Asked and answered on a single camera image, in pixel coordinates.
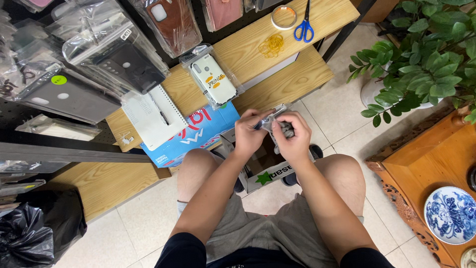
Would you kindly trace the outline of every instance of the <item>black shirt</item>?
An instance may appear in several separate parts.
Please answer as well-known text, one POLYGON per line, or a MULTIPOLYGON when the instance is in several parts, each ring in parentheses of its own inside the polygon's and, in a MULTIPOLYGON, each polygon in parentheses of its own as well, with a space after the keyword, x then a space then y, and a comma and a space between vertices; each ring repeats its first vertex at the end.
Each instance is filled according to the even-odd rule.
MULTIPOLYGON (((207 265, 203 243, 190 233, 172 236, 164 246, 155 268, 303 268, 283 251, 258 247, 241 248, 207 265)), ((394 268, 372 248, 354 249, 342 258, 340 268, 394 268)))

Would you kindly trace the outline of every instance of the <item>notebook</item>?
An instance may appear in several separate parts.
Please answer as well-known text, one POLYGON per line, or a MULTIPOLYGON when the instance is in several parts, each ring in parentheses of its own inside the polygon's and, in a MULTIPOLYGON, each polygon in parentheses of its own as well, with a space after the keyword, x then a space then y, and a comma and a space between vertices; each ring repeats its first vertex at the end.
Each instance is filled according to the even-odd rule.
POLYGON ((187 121, 161 85, 156 86, 146 95, 127 93, 126 103, 122 105, 122 110, 151 151, 188 126, 187 121), (163 123, 157 106, 165 114, 170 125, 163 123))

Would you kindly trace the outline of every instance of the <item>shorts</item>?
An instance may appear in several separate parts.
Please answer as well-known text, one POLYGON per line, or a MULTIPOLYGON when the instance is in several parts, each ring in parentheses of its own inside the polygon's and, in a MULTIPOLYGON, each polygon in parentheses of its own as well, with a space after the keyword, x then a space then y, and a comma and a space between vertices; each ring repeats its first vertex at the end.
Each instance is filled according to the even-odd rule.
MULTIPOLYGON (((178 216, 187 203, 177 202, 178 216)), ((336 259, 317 230, 306 199, 296 194, 275 215, 245 212, 235 193, 207 244, 207 263, 227 256, 237 249, 260 247, 282 250, 291 259, 316 268, 338 268, 336 259)))

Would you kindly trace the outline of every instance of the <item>hand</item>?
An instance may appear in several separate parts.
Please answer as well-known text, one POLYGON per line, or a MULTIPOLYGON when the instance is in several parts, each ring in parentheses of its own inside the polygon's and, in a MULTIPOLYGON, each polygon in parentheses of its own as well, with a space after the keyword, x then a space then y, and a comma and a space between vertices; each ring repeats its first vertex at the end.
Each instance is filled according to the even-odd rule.
POLYGON ((298 112, 289 112, 283 113, 276 120, 289 122, 294 128, 294 137, 287 139, 279 124, 276 121, 272 123, 273 135, 284 159, 294 168, 299 164, 309 162, 308 151, 312 131, 304 118, 298 112))
POLYGON ((235 152, 237 152, 237 155, 248 160, 259 149, 268 132, 264 129, 255 130, 253 127, 274 111, 275 109, 266 112, 248 109, 235 122, 235 152))

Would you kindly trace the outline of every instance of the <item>black garbage bag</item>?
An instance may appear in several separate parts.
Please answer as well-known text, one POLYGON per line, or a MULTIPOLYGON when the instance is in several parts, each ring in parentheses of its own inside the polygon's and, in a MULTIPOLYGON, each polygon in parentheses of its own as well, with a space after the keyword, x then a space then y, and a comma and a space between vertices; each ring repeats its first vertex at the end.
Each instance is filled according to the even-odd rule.
POLYGON ((36 191, 0 218, 0 267, 52 267, 87 230, 79 193, 36 191))

